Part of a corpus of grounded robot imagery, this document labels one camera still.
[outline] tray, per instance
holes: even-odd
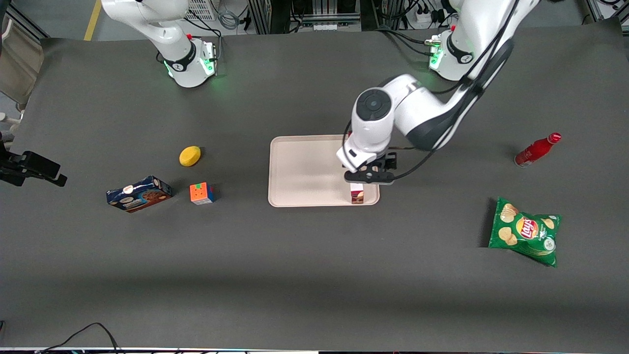
[[[361,207],[380,200],[379,185],[364,185],[363,204],[352,204],[346,169],[337,159],[342,135],[276,137],[271,142],[269,203],[284,207]]]

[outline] cable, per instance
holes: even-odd
[[[221,12],[216,9],[216,6],[214,6],[214,2],[212,0],[210,0],[209,3],[210,5],[212,5],[214,11],[216,11],[216,13],[218,14],[218,22],[220,22],[226,30],[237,29],[240,24],[240,17],[243,13],[245,13],[245,10],[247,9],[245,7],[245,9],[242,10],[242,12],[238,16],[236,16],[236,14],[227,9],[227,6],[225,5],[223,5],[225,7],[225,11]]]
[[[416,164],[415,166],[413,166],[411,169],[409,169],[407,172],[404,172],[403,174],[399,174],[397,176],[393,176],[389,181],[395,181],[395,180],[399,180],[400,178],[404,178],[406,176],[408,176],[409,174],[415,172],[418,168],[421,167],[421,165],[425,164],[426,161],[428,161],[428,159],[435,154],[435,151],[437,150],[431,150],[426,156],[424,156],[423,159],[421,159],[421,161]]]
[[[402,10],[402,12],[398,14],[385,14],[382,12],[381,9],[380,10],[377,9],[376,14],[378,15],[378,17],[383,18],[385,20],[389,20],[389,21],[399,20],[402,17],[406,16],[406,14],[408,14],[413,9],[413,7],[415,7],[415,5],[419,4],[419,1],[420,0],[409,0],[408,7]]]
[[[288,33],[292,33],[292,32],[297,33],[297,31],[299,31],[299,27],[301,27],[304,24],[305,14],[306,14],[306,8],[304,8],[304,11],[302,11],[301,16],[297,18],[295,17],[295,12],[293,12],[292,7],[291,7],[291,16],[293,19],[295,19],[295,21],[297,21],[297,27],[293,28],[292,30],[289,30]]]
[[[443,26],[443,24],[445,23],[445,21],[446,21],[447,19],[449,19],[450,17],[452,17],[452,14],[451,14],[451,13],[450,13],[450,14],[448,14],[448,16],[446,16],[446,17],[443,19],[443,21],[441,21],[441,23],[439,24],[439,27]]]
[[[402,38],[404,38],[405,40],[407,40],[409,42],[413,42],[413,43],[417,43],[417,44],[424,44],[424,41],[422,41],[422,40],[411,38],[411,37],[405,35],[404,33],[401,33],[401,32],[398,32],[398,31],[394,31],[394,30],[392,30],[390,28],[376,28],[374,31],[391,33],[393,35],[402,37]]]
[[[511,18],[513,17],[513,14],[515,13],[516,8],[518,7],[518,3],[520,2],[520,0],[515,0],[515,2],[513,3],[513,7],[511,8],[511,11],[509,12],[509,15],[507,15],[506,20],[504,21],[503,26],[500,28],[500,30],[498,31],[498,33],[496,34],[496,36],[492,39],[492,41],[489,43],[489,45],[487,46],[487,48],[483,51],[483,53],[481,54],[481,56],[478,58],[478,60],[472,65],[472,67],[470,67],[470,69],[467,71],[467,73],[465,74],[464,77],[469,76],[469,74],[471,74],[471,72],[474,70],[474,68],[476,67],[476,65],[478,65],[478,63],[481,61],[481,59],[491,50],[491,53],[489,54],[489,58],[488,60],[484,63],[479,75],[471,82],[471,85],[475,83],[475,81],[482,76],[482,74],[485,72],[485,70],[487,70],[487,67],[489,66],[489,63],[491,61],[491,58],[493,57],[494,53],[496,52],[496,49],[498,48],[498,44],[500,43],[500,40],[502,39],[502,36],[504,34],[504,31],[506,30],[507,26],[509,25],[509,22],[511,21]],[[455,112],[454,115],[452,115],[451,117],[451,122],[448,125],[448,128],[445,130],[446,133],[449,133],[449,130],[452,129],[452,127],[454,127],[454,125],[457,123],[458,118],[460,116],[460,114],[462,113],[462,110],[464,108],[464,105],[461,105],[459,107],[459,109],[457,109],[457,111]],[[350,122],[348,123],[347,127],[345,128],[345,133],[343,134],[343,153],[345,154],[345,158],[347,158],[347,153],[345,153],[345,134],[347,133],[347,131],[349,130],[349,125],[352,123],[352,121],[350,120]],[[408,176],[409,174],[415,172],[418,168],[420,168],[422,165],[424,165],[429,158],[434,155],[434,153],[437,151],[439,145],[441,145],[441,143],[443,142],[443,140],[445,140],[446,136],[448,134],[444,134],[441,136],[441,138],[435,143],[434,148],[430,150],[430,152],[428,152],[428,154],[415,166],[413,166],[411,169],[409,169],[407,172],[404,172],[402,174],[399,174],[397,176],[393,176],[390,180],[387,181],[395,181],[395,180],[399,180],[400,178],[404,178],[406,176]]]
[[[199,25],[197,25],[196,23],[190,21],[189,19],[184,17],[184,20],[186,20],[188,23],[190,23],[192,26],[198,27],[202,30],[206,30],[206,31],[212,31],[217,37],[218,37],[218,54],[216,55],[216,60],[220,59],[221,56],[223,56],[223,34],[220,30],[215,30],[214,28],[211,28],[207,23],[205,23],[205,21],[203,21],[199,15],[197,15],[194,11],[190,10],[190,12],[194,15],[194,17],[197,18],[197,20],[199,20],[202,24],[205,25],[206,28],[203,28]]]
[[[406,40],[404,40],[401,36],[400,33],[397,33],[395,31],[386,31],[386,33],[391,33],[392,35],[396,36],[398,38],[398,40],[400,41],[400,43],[402,43],[403,45],[407,46],[410,50],[414,51],[417,54],[421,54],[421,55],[425,55],[427,57],[431,56],[432,54],[429,52],[422,52],[421,50],[415,49],[413,48],[413,46],[411,46]]]
[[[58,348],[60,346],[64,346],[66,343],[68,343],[70,340],[72,340],[72,338],[74,338],[74,336],[76,336],[77,334],[85,331],[87,328],[90,328],[93,325],[100,326],[101,328],[103,328],[105,330],[105,332],[107,332],[107,335],[109,336],[109,340],[111,342],[111,346],[114,347],[114,352],[116,354],[118,354],[118,348],[120,348],[120,346],[116,343],[116,340],[114,339],[114,336],[111,334],[111,332],[109,332],[109,330],[105,326],[103,326],[103,324],[100,323],[100,322],[94,322],[94,323],[88,324],[87,326],[85,326],[82,329],[80,329],[77,332],[75,332],[73,335],[69,336],[68,339],[66,339],[63,343],[57,344],[57,345],[53,345],[53,346],[49,346],[48,348],[40,351],[39,354],[45,354],[47,351],[49,351],[51,349]]]
[[[431,54],[431,53],[429,53],[429,52],[422,52],[421,50],[418,50],[418,49],[413,48],[413,46],[411,46],[411,45],[407,42],[407,40],[408,40],[408,41],[413,42],[413,43],[421,43],[421,44],[423,44],[423,43],[424,43],[423,41],[416,40],[416,39],[411,38],[411,37],[409,37],[409,36],[407,36],[407,35],[405,35],[405,34],[403,34],[403,33],[400,33],[400,32],[398,32],[398,31],[394,31],[394,30],[390,30],[390,29],[388,29],[388,28],[376,28],[376,29],[375,29],[375,31],[378,31],[378,32],[383,32],[383,33],[390,33],[390,34],[394,35],[395,37],[397,37],[397,38],[398,38],[398,40],[399,40],[402,44],[404,44],[404,45],[405,45],[405,46],[407,46],[409,49],[411,49],[412,51],[414,51],[414,52],[416,52],[416,53],[418,53],[418,54],[425,55],[425,56],[427,56],[427,57],[429,57],[429,56],[431,56],[431,55],[432,55],[432,54]]]

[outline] red plastic bottle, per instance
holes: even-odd
[[[540,157],[548,154],[553,145],[561,140],[561,134],[552,133],[546,139],[540,139],[519,153],[514,160],[519,167],[529,167]]]

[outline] power strip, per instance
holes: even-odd
[[[432,22],[432,17],[430,15],[430,13],[415,13],[415,21],[412,21],[409,19],[409,22],[411,24],[411,26],[413,26],[413,28],[416,28],[417,30],[425,30],[428,27],[430,27],[430,25],[433,23]]]

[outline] potato chip bag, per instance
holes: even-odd
[[[511,249],[556,268],[555,236],[560,222],[561,215],[523,213],[499,197],[489,248]]]

